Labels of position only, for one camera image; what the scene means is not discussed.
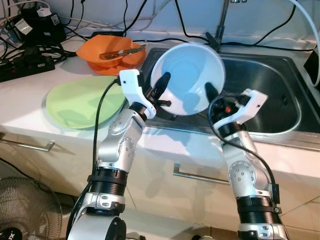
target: fan grille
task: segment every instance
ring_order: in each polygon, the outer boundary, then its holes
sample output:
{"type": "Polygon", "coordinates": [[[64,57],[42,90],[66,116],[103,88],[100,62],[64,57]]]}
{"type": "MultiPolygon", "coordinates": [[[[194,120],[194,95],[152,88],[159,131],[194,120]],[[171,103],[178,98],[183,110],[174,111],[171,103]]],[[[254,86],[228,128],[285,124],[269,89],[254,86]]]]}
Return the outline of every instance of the fan grille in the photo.
{"type": "Polygon", "coordinates": [[[18,228],[23,240],[57,240],[61,224],[59,200],[48,186],[29,178],[0,179],[0,232],[18,228]]]}

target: kitchen counter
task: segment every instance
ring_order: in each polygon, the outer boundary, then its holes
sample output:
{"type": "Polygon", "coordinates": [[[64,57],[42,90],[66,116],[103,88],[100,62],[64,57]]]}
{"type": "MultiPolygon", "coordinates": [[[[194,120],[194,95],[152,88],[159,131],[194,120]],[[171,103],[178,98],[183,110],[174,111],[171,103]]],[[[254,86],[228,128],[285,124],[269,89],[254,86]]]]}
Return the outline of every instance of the kitchen counter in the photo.
{"type": "MultiPolygon", "coordinates": [[[[81,40],[71,40],[66,42],[64,47],[75,51],[81,44],[81,40]]],[[[172,45],[149,43],[147,49],[170,46],[172,45]]],[[[248,47],[223,47],[223,52],[290,57],[294,60],[303,78],[307,82],[310,81],[303,68],[303,63],[309,53],[248,47]]],[[[93,128],[76,130],[56,124],[48,116],[45,101],[47,94],[55,86],[86,76],[97,75],[84,60],[73,57],[57,64],[53,71],[0,83],[0,131],[54,141],[63,140],[76,143],[85,140],[90,144],[94,134],[93,128]]],[[[311,91],[317,103],[320,104],[319,92],[315,89],[311,91]]],[[[108,126],[113,119],[114,117],[100,128],[99,141],[106,137],[108,126]]],[[[201,164],[213,167],[224,164],[221,147],[214,136],[146,127],[139,146],[160,155],[169,154],[172,159],[186,159],[186,161],[191,159],[193,163],[201,161],[201,164]]],[[[273,170],[320,178],[320,152],[262,143],[257,143],[256,146],[273,170]]]]}

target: sink basin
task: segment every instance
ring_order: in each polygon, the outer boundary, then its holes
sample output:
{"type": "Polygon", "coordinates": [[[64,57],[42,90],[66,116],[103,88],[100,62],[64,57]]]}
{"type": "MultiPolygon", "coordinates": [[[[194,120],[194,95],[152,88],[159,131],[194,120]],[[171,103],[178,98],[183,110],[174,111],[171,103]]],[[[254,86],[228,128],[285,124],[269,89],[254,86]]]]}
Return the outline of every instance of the sink basin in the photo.
{"type": "MultiPolygon", "coordinates": [[[[153,66],[166,51],[165,48],[150,50],[141,68],[147,83],[150,82],[153,66]]],[[[290,58],[238,53],[220,55],[226,70],[225,91],[242,93],[249,88],[268,95],[258,114],[244,124],[248,132],[253,136],[260,136],[259,142],[264,142],[261,136],[265,136],[281,139],[281,144],[288,136],[294,136],[297,141],[297,132],[303,132],[302,141],[319,144],[320,150],[319,107],[290,58]],[[308,133],[313,133],[311,135],[316,137],[307,139],[308,133]]],[[[195,115],[175,116],[161,108],[156,117],[147,124],[201,134],[212,133],[207,120],[207,110],[195,115]]]]}

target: metal handle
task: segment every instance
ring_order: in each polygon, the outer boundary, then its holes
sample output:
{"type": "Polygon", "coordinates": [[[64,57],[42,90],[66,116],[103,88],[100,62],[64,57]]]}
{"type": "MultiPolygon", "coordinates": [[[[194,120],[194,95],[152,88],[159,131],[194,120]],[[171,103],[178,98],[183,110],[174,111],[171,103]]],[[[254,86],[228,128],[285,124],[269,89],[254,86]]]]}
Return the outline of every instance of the metal handle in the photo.
{"type": "Polygon", "coordinates": [[[200,176],[200,175],[195,175],[195,174],[191,174],[191,173],[181,172],[179,163],[175,163],[174,164],[174,166],[173,166],[173,175],[174,176],[188,178],[188,179],[201,180],[201,181],[205,181],[205,182],[209,182],[209,183],[229,185],[229,182],[227,180],[222,180],[222,179],[208,177],[208,176],[200,176]]]}
{"type": "Polygon", "coordinates": [[[53,148],[53,146],[55,145],[54,141],[50,141],[45,146],[35,146],[35,145],[17,142],[17,141],[4,140],[4,139],[2,139],[4,136],[5,136],[4,133],[0,133],[0,143],[1,144],[9,144],[9,145],[19,146],[19,147],[23,147],[23,148],[27,148],[27,149],[49,152],[53,148]]]}

